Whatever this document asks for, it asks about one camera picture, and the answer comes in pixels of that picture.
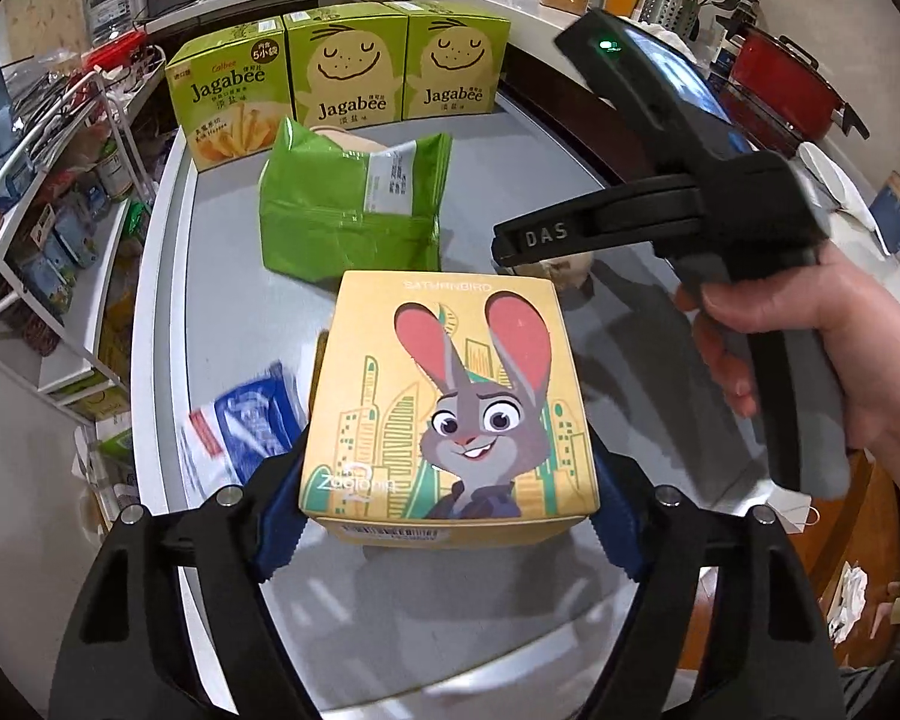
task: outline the red cooking pot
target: red cooking pot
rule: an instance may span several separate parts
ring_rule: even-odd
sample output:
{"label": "red cooking pot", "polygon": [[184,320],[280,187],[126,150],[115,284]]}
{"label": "red cooking pot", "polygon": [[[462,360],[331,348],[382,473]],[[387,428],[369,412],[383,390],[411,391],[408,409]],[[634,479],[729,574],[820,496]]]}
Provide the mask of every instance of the red cooking pot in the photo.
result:
{"label": "red cooking pot", "polygon": [[834,111],[842,112],[845,135],[856,127],[865,140],[869,138],[869,129],[817,72],[820,62],[809,52],[784,35],[778,40],[752,25],[742,31],[746,42],[730,71],[732,80],[792,124],[804,140],[823,138]]}

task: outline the rabbit ear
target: rabbit ear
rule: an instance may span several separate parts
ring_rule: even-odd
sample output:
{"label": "rabbit ear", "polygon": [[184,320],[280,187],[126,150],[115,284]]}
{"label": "rabbit ear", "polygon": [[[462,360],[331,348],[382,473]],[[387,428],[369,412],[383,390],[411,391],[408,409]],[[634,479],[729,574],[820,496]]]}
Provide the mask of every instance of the rabbit ear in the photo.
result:
{"label": "rabbit ear", "polygon": [[396,337],[416,364],[443,394],[469,381],[450,337],[430,310],[419,303],[404,303],[394,314]]}
{"label": "rabbit ear", "polygon": [[506,375],[540,408],[550,382],[550,332],[538,311],[520,295],[494,293],[484,309],[490,338]]}

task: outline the green plastic package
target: green plastic package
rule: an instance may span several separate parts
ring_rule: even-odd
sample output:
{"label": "green plastic package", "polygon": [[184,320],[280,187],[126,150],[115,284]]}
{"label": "green plastic package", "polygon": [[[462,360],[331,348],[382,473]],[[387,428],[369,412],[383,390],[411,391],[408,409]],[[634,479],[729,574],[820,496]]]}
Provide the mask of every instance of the green plastic package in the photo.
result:
{"label": "green plastic package", "polygon": [[438,271],[450,148],[430,135],[378,153],[345,151],[284,119],[260,176],[264,265],[305,281],[345,271]]}

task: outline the brown round label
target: brown round label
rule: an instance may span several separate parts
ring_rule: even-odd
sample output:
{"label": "brown round label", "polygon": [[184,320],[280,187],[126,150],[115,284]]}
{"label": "brown round label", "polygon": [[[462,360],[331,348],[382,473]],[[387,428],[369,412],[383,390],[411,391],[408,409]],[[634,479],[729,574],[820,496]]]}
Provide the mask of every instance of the brown round label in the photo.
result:
{"label": "brown round label", "polygon": [[274,61],[279,53],[280,47],[276,45],[276,41],[264,38],[253,44],[252,49],[250,49],[250,58],[254,62],[266,65],[268,62]]}

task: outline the cartoon rabbit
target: cartoon rabbit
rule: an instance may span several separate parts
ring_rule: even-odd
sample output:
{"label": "cartoon rabbit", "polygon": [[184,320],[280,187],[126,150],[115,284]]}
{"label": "cartoon rabbit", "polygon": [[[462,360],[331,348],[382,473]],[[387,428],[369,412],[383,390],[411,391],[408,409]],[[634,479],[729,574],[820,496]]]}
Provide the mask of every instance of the cartoon rabbit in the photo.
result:
{"label": "cartoon rabbit", "polygon": [[418,303],[394,314],[394,330],[440,396],[420,439],[423,459],[460,477],[429,519],[520,517],[514,478],[547,460],[540,421],[550,381],[550,333],[520,295],[498,292],[484,309],[490,339],[511,386],[471,382],[439,320]]}

